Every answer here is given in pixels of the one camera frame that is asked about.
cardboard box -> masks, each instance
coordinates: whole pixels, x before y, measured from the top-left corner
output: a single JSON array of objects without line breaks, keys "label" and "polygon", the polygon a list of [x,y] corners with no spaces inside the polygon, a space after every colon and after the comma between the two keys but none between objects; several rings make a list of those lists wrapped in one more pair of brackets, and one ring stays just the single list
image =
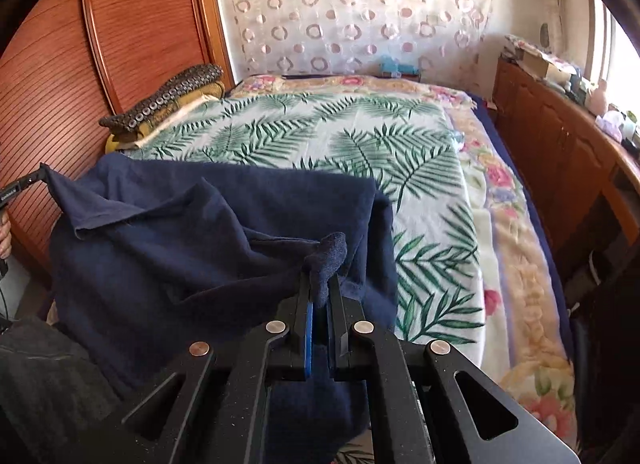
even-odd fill
[{"label": "cardboard box", "polygon": [[571,74],[562,72],[544,58],[531,54],[529,51],[520,51],[522,51],[522,59],[518,61],[518,64],[531,75],[541,80],[557,83],[560,86],[564,86],[571,79]]}]

window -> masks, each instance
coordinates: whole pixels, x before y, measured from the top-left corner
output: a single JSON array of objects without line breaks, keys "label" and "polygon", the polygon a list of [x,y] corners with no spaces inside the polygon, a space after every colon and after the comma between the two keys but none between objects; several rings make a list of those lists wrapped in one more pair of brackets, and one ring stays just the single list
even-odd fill
[{"label": "window", "polygon": [[607,99],[640,117],[640,56],[601,0],[590,0],[590,50],[584,77],[607,80]]},{"label": "window", "polygon": [[622,26],[614,22],[607,97],[622,112],[640,117],[640,56]]}]

black device handle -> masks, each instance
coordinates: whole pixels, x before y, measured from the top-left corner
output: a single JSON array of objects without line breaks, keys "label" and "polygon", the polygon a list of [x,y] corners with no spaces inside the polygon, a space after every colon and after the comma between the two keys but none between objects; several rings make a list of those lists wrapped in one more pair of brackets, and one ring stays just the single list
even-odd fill
[{"label": "black device handle", "polygon": [[[4,188],[0,189],[0,211],[8,206],[8,204],[20,195],[25,189],[38,181],[45,181],[47,179],[47,165],[40,164],[40,168],[36,171],[32,171],[27,175],[24,175],[20,179],[7,184]],[[6,272],[9,270],[9,266],[6,261],[0,259],[0,280],[4,278]]]}]

floor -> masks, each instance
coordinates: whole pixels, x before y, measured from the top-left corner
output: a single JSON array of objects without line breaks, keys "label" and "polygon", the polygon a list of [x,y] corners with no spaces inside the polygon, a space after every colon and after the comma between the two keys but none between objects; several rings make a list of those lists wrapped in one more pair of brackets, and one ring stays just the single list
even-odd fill
[{"label": "floor", "polygon": [[[7,260],[9,272],[0,281],[0,290],[4,295],[10,319],[20,319],[36,314],[44,299],[46,290],[31,277],[15,257]],[[4,303],[0,298],[0,314],[5,316]]]}]

wall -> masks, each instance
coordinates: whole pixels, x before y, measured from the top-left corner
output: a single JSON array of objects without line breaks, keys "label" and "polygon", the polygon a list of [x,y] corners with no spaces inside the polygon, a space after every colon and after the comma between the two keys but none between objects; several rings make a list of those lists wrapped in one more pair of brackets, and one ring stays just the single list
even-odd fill
[{"label": "wall", "polygon": [[538,44],[545,18],[544,0],[494,0],[479,59],[480,96],[491,98],[498,57],[506,44],[504,35],[518,35]]},{"label": "wall", "polygon": [[562,24],[566,37],[566,60],[578,65],[582,72],[589,49],[589,0],[564,0]]}]

